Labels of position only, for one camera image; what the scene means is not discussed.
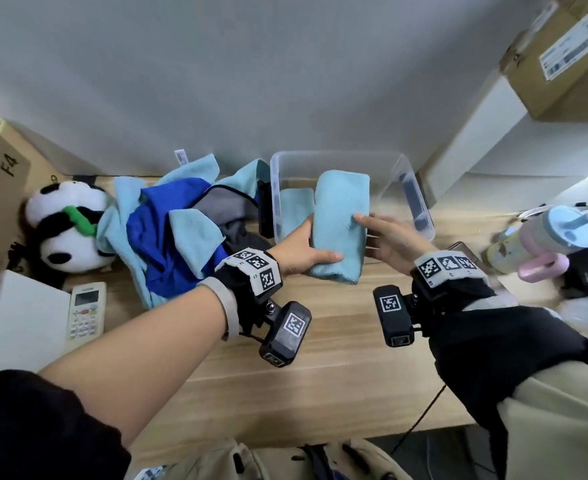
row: clear plastic bin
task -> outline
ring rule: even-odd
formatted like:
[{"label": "clear plastic bin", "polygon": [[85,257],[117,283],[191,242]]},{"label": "clear plastic bin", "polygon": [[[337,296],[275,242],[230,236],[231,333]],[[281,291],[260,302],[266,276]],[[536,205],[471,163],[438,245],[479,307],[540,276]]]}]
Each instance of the clear plastic bin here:
[{"label": "clear plastic bin", "polygon": [[312,188],[324,171],[344,170],[370,176],[370,210],[413,223],[430,241],[434,224],[412,165],[397,152],[279,152],[270,160],[274,239],[282,235],[281,190]]}]

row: stuffed panda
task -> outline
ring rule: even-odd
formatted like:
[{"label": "stuffed panda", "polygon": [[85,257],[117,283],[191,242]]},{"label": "stuffed panda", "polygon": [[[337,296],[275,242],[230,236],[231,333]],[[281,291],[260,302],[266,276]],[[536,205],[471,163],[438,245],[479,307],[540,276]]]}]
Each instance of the stuffed panda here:
[{"label": "stuffed panda", "polygon": [[65,273],[84,273],[111,264],[116,256],[96,245],[96,228],[110,196],[84,182],[51,184],[34,192],[25,219],[34,228],[35,251],[42,261]]}]

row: black sleeve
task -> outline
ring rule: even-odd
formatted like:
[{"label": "black sleeve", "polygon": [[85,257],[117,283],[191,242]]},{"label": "black sleeve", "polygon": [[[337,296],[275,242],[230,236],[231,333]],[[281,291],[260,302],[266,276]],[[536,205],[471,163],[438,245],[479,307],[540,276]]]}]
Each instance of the black sleeve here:
[{"label": "black sleeve", "polygon": [[121,480],[130,460],[118,429],[87,414],[72,391],[0,372],[0,478]]},{"label": "black sleeve", "polygon": [[[467,284],[475,289],[471,294],[482,294],[482,280],[470,281],[476,282]],[[474,420],[489,430],[492,457],[502,477],[508,432],[498,414],[498,403],[538,371],[570,360],[588,365],[588,339],[545,308],[514,306],[463,312],[459,306],[471,303],[469,290],[450,292],[457,296],[450,298],[457,306],[435,318],[430,349],[445,384]]]}]

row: human hand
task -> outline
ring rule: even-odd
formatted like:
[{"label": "human hand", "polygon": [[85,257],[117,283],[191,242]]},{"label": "human hand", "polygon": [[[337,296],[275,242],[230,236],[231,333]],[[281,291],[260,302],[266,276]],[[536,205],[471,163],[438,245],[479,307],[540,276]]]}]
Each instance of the human hand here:
[{"label": "human hand", "polygon": [[279,263],[282,277],[290,274],[305,273],[315,264],[334,263],[343,260],[341,253],[314,249],[310,246],[309,240],[312,236],[313,218],[314,215],[306,218],[303,224],[270,249],[270,254]]},{"label": "human hand", "polygon": [[365,256],[383,261],[399,273],[409,275],[415,260],[438,251],[416,229],[394,217],[354,214],[354,219],[368,230]]}]

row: clothing pile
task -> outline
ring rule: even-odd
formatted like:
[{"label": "clothing pile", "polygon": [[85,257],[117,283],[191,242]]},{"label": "clothing pile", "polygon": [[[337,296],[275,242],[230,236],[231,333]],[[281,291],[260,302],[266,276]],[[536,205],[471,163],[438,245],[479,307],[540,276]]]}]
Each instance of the clothing pile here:
[{"label": "clothing pile", "polygon": [[115,199],[98,224],[98,248],[120,256],[146,308],[193,289],[230,254],[269,249],[267,240],[245,229],[259,217],[258,182],[270,181],[269,165],[257,159],[216,182],[218,174],[208,155],[152,187],[136,177],[114,178]]}]

